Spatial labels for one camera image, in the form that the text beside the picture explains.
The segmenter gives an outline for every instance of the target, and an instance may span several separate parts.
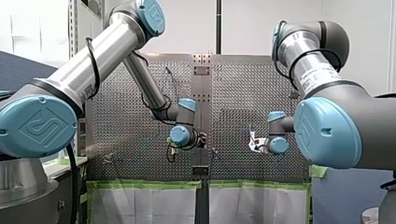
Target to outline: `perforated metal panel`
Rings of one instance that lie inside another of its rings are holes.
[[[140,90],[120,65],[87,107],[89,179],[190,180],[191,155],[201,155],[200,163],[211,167],[211,179],[306,181],[308,165],[293,136],[288,137],[291,149],[285,156],[258,154],[248,148],[249,129],[257,136],[267,136],[269,112],[284,110],[292,115],[298,103],[290,99],[292,88],[276,73],[270,58],[211,55],[210,62],[205,62],[211,67],[210,83],[210,79],[204,81],[206,76],[193,74],[196,62],[192,57],[147,59],[159,86],[173,101],[193,97],[197,111],[211,114],[197,119],[209,121],[207,150],[213,149],[217,155],[183,151],[175,163],[169,163],[165,157],[169,127],[149,118]],[[165,67],[173,73],[175,88]]]
[[[292,115],[298,100],[292,88],[274,69],[269,57],[212,57],[212,121],[209,148],[212,179],[260,179],[304,182],[308,165],[288,136],[291,148],[285,156],[251,152],[249,130],[268,134],[268,114],[283,110]]]
[[[173,102],[190,97],[192,56],[146,57],[164,94]],[[175,163],[167,161],[170,128],[150,119],[140,90],[123,64],[87,106],[87,128],[89,179],[191,179],[190,152],[180,153]]]

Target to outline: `black cable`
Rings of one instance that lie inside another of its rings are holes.
[[[149,66],[149,61],[148,61],[145,57],[143,57],[142,55],[136,53],[136,51],[132,51],[132,53],[133,53],[136,57],[138,57],[139,59],[143,60],[143,61],[146,63],[147,66]]]
[[[76,163],[76,158],[73,153],[72,145],[69,144],[66,147],[67,154],[70,160],[70,169],[72,173],[72,208],[70,214],[70,224],[75,224],[77,220],[78,213],[78,168]]]
[[[337,62],[338,62],[338,68],[336,70],[337,73],[339,73],[341,71],[341,67],[342,67],[341,58],[334,51],[332,51],[330,49],[311,49],[309,51],[306,51],[306,52],[300,54],[296,59],[294,59],[293,63],[290,66],[290,69],[289,69],[289,80],[290,80],[290,83],[291,83],[291,85],[293,86],[293,88],[295,90],[297,90],[297,87],[294,85],[294,79],[292,77],[293,71],[294,71],[294,67],[296,66],[297,62],[299,62],[303,57],[305,57],[306,55],[309,55],[309,54],[313,54],[315,52],[327,52],[327,53],[332,54],[335,57],[335,59],[337,60]]]
[[[92,97],[94,97],[99,92],[100,76],[99,76],[98,64],[96,63],[96,59],[95,59],[95,57],[93,55],[92,39],[89,38],[89,37],[85,38],[85,44],[87,45],[88,52],[90,53],[89,56],[91,58],[93,74],[95,75],[95,89],[94,89],[92,95],[88,98],[88,99],[91,99]]]
[[[386,93],[386,94],[382,94],[382,95],[377,95],[374,98],[396,98],[396,93]]]
[[[141,97],[141,99],[142,99],[143,105],[144,105],[146,108],[148,108],[149,110],[151,110],[152,116],[154,116],[154,118],[155,118],[156,120],[158,120],[159,122],[161,122],[161,123],[163,123],[163,124],[166,124],[166,125],[171,125],[171,126],[175,126],[175,125],[176,125],[176,124],[173,123],[173,122],[167,122],[167,121],[164,121],[163,119],[158,118],[158,116],[155,114],[155,112],[163,112],[163,111],[166,111],[166,117],[168,117],[167,110],[171,107],[171,103],[170,103],[170,98],[169,98],[167,95],[164,95],[163,97],[165,97],[165,98],[166,98],[167,100],[169,100],[169,101],[166,101],[165,104],[163,104],[163,105],[160,106],[159,108],[151,108],[151,107],[149,107],[149,105],[146,104],[146,102],[145,102],[145,96],[143,95],[143,93],[141,93],[140,97]]]

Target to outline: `metal frame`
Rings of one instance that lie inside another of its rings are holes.
[[[129,142],[122,143],[120,148],[114,148],[111,143],[106,143],[106,140],[110,139],[114,143],[117,142],[118,136],[111,135],[111,138],[107,136],[106,139],[99,139],[99,142],[95,142],[98,140],[95,138],[108,134],[104,133],[105,127],[117,128],[116,133],[122,136],[128,134],[138,136],[134,132],[140,132],[140,138],[144,138],[145,134],[154,133],[158,125],[156,121],[149,120],[149,111],[142,106],[140,91],[123,65],[120,65],[103,83],[102,89],[93,102],[87,103],[86,141],[87,155],[90,158],[89,179],[200,180],[202,187],[196,192],[195,206],[195,223],[197,224],[209,222],[210,179],[243,178],[288,183],[310,181],[308,163],[298,151],[292,136],[289,137],[291,151],[281,159],[281,157],[275,158],[249,151],[248,129],[242,132],[235,130],[235,127],[240,128],[241,125],[251,123],[257,135],[266,136],[269,112],[282,109],[291,115],[298,103],[298,100],[291,99],[290,96],[295,92],[289,82],[273,69],[270,57],[208,54],[147,54],[145,57],[149,61],[151,73],[159,82],[160,88],[165,89],[165,93],[169,93],[170,89],[167,89],[168,84],[163,83],[165,76],[161,72],[163,67],[173,66],[174,70],[180,66],[183,67],[177,70],[183,74],[174,73],[177,78],[181,78],[178,84],[184,95],[180,97],[195,99],[197,111],[194,125],[197,130],[208,134],[206,148],[181,151],[175,163],[163,163],[167,162],[164,156],[164,141],[169,130],[168,127],[161,126],[165,134],[160,136],[160,140],[153,139],[152,142],[163,143],[163,145],[157,146],[140,141],[140,144],[146,144],[144,148],[150,150],[145,155],[146,162],[125,162],[118,168],[118,170],[123,169],[124,172],[118,175],[115,168],[117,160],[134,158],[134,155],[128,153],[136,148],[130,148],[129,144],[134,141],[134,144],[139,145],[139,141],[128,138]],[[246,71],[248,71],[248,76],[243,77]],[[244,100],[240,98],[241,95],[248,96],[245,101],[252,109],[247,110],[247,106],[241,104]],[[174,95],[170,97],[173,101],[176,100]],[[223,115],[230,117],[221,119],[220,116]],[[106,119],[108,126],[104,125],[102,119]],[[139,130],[131,129],[131,132],[127,133],[123,122],[133,122]],[[222,138],[228,134],[237,140],[236,143],[232,143],[235,144],[233,148],[227,139]],[[148,170],[147,166],[150,165],[155,166],[152,168],[158,173]],[[137,173],[135,170],[138,169],[145,173]],[[208,174],[196,173],[204,169],[209,169]]]
[[[69,57],[72,58],[78,52],[78,1],[69,0],[68,15],[69,15]]]

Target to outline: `gray joint housing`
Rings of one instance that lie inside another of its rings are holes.
[[[179,119],[179,109],[182,106],[172,105],[170,102],[166,102],[166,105],[161,110],[151,110],[151,113],[155,114],[156,119],[159,120],[170,120],[178,121]]]
[[[319,39],[319,47],[336,53],[341,59],[341,67],[344,67],[349,55],[349,38],[340,25],[332,21],[288,23],[282,29],[279,43],[282,43],[286,37],[298,31],[308,31],[316,35]],[[328,52],[322,52],[322,54],[333,67],[338,67],[338,62],[334,55]]]
[[[187,144],[188,146],[193,145],[197,138],[195,131],[193,130],[194,120],[195,120],[194,111],[189,110],[188,108],[182,105],[178,106],[177,123],[178,125],[184,126],[189,131],[190,140],[189,143]]]
[[[286,133],[294,133],[294,118],[284,117],[282,119],[275,119],[268,122],[269,142],[278,136],[284,136]]]
[[[330,86],[316,92],[342,107],[361,136],[362,154],[357,168],[396,169],[396,99],[373,98],[356,83]]]

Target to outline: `green tape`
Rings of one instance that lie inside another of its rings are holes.
[[[328,168],[324,166],[312,165],[309,167],[309,174],[311,177],[323,178],[323,176],[326,174],[327,169]]]
[[[209,187],[212,189],[229,189],[229,188],[261,188],[261,189],[290,189],[305,190],[309,184],[284,184],[268,181],[254,180],[215,180],[210,181]]]
[[[86,157],[76,157],[76,162],[82,161],[84,159],[86,159]],[[70,160],[69,159],[61,159],[59,164],[61,164],[61,165],[70,165]]]
[[[82,194],[82,195],[79,196],[79,203],[85,203],[85,202],[87,202],[87,200],[88,200],[88,194],[87,193]]]
[[[90,189],[200,189],[201,182],[158,182],[146,180],[89,181]]]

